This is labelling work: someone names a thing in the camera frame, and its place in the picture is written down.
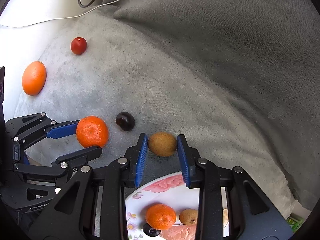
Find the fruit on plate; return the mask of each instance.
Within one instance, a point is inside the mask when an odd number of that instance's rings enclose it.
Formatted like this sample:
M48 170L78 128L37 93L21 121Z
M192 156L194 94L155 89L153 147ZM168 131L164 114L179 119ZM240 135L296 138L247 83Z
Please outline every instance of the fruit on plate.
M47 78L47 70L40 61L30 63L22 75L23 91L29 96L37 95L43 88Z
M148 147L154 154L161 157L168 157L174 154L177 149L177 140L170 133L157 132L150 136Z
M167 230L161 230L159 236L166 240L194 240L197 225L174 225Z
M87 49L87 41L84 38L76 37L71 42L71 51L76 55L81 55Z
M180 222L184 225L196 225L198 220L198 211L195 209L185 209L179 215Z
M172 207L164 204L156 204L148 208L146 212L147 223L155 229L167 230L176 222L176 213Z
M109 131L102 119L92 115L80 120L76 129L76 137L85 148L94 145L103 147L108 141Z
M228 224L229 222L229 216L228 216L228 209L225 208L222 211L222 215L223 215L223 228L225 228L225 226Z
M116 124L119 125L122 130L128 132L134 128L135 120L128 112L121 112L116 116Z

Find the brown fruit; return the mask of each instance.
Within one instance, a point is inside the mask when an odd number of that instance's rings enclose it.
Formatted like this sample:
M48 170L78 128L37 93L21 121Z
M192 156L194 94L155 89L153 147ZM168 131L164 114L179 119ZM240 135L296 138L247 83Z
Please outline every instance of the brown fruit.
M229 217L228 217L228 209L225 208L223 211L222 211L222 214L223 214L223 228L225 228L225 226L228 224L229 222Z
M180 213L179 219L184 225L195 225L198 220L198 211L195 209L185 209Z
M157 132L150 136L148 147L154 154L168 157L174 154L177 149L177 140L170 133Z

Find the pink flower pattern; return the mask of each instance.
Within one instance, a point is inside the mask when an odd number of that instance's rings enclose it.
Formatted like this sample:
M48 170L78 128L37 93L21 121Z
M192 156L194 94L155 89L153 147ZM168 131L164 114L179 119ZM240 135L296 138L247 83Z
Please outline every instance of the pink flower pattern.
M143 195L141 193L142 193L142 191L137 192L136 194L134 194L132 196L132 198L133 199L139 199L139 198L143 197Z
M127 229L128 229L128 232L132 231L134 232L136 229L137 229L137 225L132 223L132 222L128 222L127 223Z
M151 192L153 193L160 193L160 192L165 192L169 190L169 188L171 187L180 186L183 183L184 182L183 182L182 175L178 174L178 175L168 177L166 179L161 179L155 183L152 183L151 185L145 187L143 191L151 190Z
M136 214L132 214L130 212L127 212L127 222L132 219L132 220L136 220L137 219L137 215Z

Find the kiwi fruit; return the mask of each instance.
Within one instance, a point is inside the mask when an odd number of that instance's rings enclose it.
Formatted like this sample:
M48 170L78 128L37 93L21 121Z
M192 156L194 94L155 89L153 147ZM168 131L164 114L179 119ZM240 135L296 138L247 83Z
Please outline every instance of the kiwi fruit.
M195 209L185 209L180 213L179 219L184 225L195 225L198 220L198 211Z
M149 137L148 147L154 154L168 157L176 151L177 140L170 133L157 132Z

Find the orange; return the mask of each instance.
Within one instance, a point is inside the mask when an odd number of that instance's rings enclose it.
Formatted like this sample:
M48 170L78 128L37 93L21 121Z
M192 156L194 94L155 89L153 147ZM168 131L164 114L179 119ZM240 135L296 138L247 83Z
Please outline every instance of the orange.
M176 222L177 216L173 208L164 205L156 204L148 208L146 213L147 223L159 230L167 230Z
M23 91L29 96L37 95L42 90L46 78L47 70L43 63L40 61L32 62L22 75Z
M103 147L108 141L109 131L102 119L96 116L88 116L82 118L78 123L76 136L78 142L85 148L94 145Z

